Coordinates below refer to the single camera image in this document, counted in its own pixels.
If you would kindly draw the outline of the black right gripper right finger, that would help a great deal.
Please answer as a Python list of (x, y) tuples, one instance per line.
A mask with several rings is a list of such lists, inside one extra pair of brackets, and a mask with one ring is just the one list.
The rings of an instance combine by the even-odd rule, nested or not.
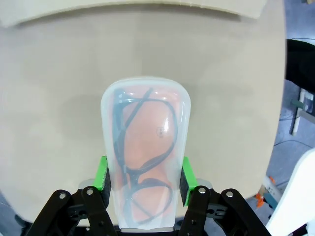
[(213, 188), (200, 185), (189, 159), (184, 157), (180, 178), (180, 194), (187, 207), (179, 236), (201, 236), (207, 218), (227, 236), (267, 236), (268, 230), (235, 189), (217, 193)]

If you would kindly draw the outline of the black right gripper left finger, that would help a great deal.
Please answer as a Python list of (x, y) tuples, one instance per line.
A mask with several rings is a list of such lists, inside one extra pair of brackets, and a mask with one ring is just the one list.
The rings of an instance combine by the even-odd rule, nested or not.
[(80, 220), (88, 219), (91, 236), (114, 236), (113, 223), (106, 211), (109, 204), (111, 181), (107, 157), (101, 157), (91, 186), (70, 194), (55, 191), (37, 216), (30, 236), (74, 236)]

